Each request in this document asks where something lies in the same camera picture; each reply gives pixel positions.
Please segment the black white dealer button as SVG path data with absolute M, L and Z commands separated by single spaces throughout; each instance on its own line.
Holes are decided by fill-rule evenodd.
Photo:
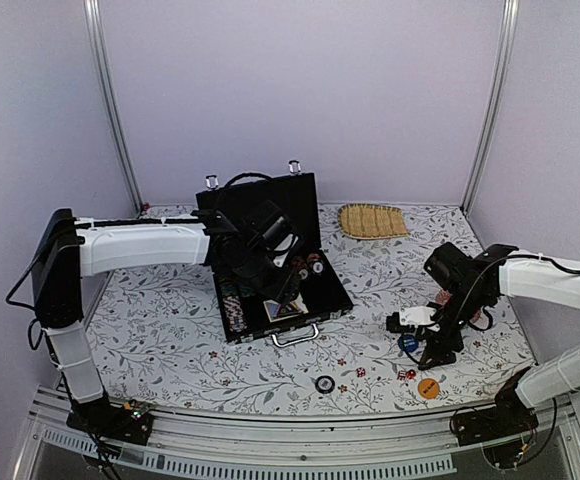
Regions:
M 330 394 L 335 389 L 335 381 L 331 376 L 321 375 L 316 378 L 314 386 L 320 394 Z

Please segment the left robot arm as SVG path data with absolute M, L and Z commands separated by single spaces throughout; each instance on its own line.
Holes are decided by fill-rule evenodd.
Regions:
M 78 219 L 69 209 L 55 211 L 37 250 L 5 301 L 31 280 L 28 309 L 41 328 L 62 375 L 72 409 L 98 434 L 118 426 L 92 357 L 84 324 L 81 282 L 106 274 L 119 279 L 142 269 L 203 265 L 278 304 L 293 301 L 300 278 L 287 257 L 301 244 L 291 218 L 265 200 L 243 218 L 230 220 L 217 204 L 177 217 Z

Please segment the black poker case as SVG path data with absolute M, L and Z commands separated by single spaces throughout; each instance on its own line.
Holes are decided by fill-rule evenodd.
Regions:
M 224 186 L 216 184 L 212 176 L 206 181 L 205 191 L 196 195 L 196 212 L 206 222 L 210 236 L 206 263 L 212 270 L 227 342 L 276 339 L 282 333 L 303 327 L 310 327 L 317 337 L 320 323 L 352 310 L 353 302 L 322 247 L 313 174 L 303 172 L 299 162 L 292 160 L 285 176 L 246 172 Z M 306 314 L 270 322 L 263 305 L 269 299 L 257 292 L 250 280 L 274 264 L 273 249 L 290 234 L 298 235 L 303 243 L 282 267 L 293 269 L 294 257 L 307 260 L 309 254 L 318 253 L 324 260 L 325 271 L 314 275 L 309 270 L 309 277 L 301 281 L 300 293 L 294 301 L 305 306 Z M 241 333 L 229 329 L 221 281 L 238 286 L 247 324 Z

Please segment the red dice pair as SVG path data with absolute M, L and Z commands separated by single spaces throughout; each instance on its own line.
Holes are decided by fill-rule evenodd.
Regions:
M 397 372 L 397 380 L 401 382 L 409 382 L 416 378 L 417 371 L 414 369 L 399 370 Z

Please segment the blue small blind button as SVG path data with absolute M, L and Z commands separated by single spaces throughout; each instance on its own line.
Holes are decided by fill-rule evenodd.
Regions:
M 412 354 L 419 348 L 419 341 L 415 336 L 410 334 L 402 334 L 399 336 L 397 344 L 404 353 Z

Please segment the blue card deck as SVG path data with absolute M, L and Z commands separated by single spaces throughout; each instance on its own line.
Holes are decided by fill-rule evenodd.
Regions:
M 303 314 L 301 314 L 301 315 L 304 315 L 304 314 L 307 313 L 307 310 L 306 310 L 305 306 L 301 302 L 298 302 L 298 301 L 294 301 L 294 302 L 303 310 Z M 268 319 L 269 319 L 270 322 L 278 322 L 278 321 L 281 321 L 281 320 L 289 319 L 289 318 L 281 319 L 281 320 L 274 320 L 273 319 L 274 310 L 279 305 L 279 303 L 274 302 L 272 300 L 266 300 L 266 301 L 263 302 L 263 305 L 264 305 L 264 308 L 266 310 L 266 314 L 267 314 Z

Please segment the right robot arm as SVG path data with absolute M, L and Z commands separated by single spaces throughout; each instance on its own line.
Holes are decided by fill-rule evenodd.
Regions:
M 464 348 L 464 327 L 502 297 L 511 299 L 521 319 L 540 319 L 540 326 L 529 330 L 537 344 L 540 334 L 556 341 L 568 320 L 580 320 L 580 246 L 569 244 L 565 250 L 577 259 L 506 244 L 493 244 L 476 256 L 451 242 L 434 249 L 424 270 L 449 297 L 443 304 L 414 310 L 428 331 L 419 370 L 454 363 Z M 580 394 L 580 343 L 512 375 L 496 394 L 487 427 L 494 435 L 507 436 L 524 422 L 526 411 L 566 393 Z M 580 411 L 580 401 L 575 408 Z

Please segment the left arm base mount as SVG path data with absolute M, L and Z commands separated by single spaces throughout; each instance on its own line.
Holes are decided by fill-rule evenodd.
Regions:
M 71 402 L 67 426 L 94 438 L 117 440 L 146 446 L 152 433 L 154 416 L 113 405 L 108 398 L 80 404 Z

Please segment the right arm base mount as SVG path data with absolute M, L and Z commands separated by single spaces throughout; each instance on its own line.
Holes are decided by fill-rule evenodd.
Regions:
M 530 433 L 538 425 L 533 408 L 525 407 L 518 399 L 506 398 L 496 398 L 488 408 L 461 408 L 449 420 L 449 429 L 460 446 Z

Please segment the black triangle card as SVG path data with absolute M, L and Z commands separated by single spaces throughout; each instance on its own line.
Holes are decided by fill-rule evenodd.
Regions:
M 303 314 L 303 310 L 295 303 L 279 304 L 274 310 L 274 320 L 291 318 Z

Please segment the orange big blind button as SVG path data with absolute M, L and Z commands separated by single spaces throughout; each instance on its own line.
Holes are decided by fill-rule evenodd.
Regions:
M 441 392 L 439 382 L 433 378 L 422 379 L 419 382 L 417 389 L 419 395 L 426 400 L 436 399 Z

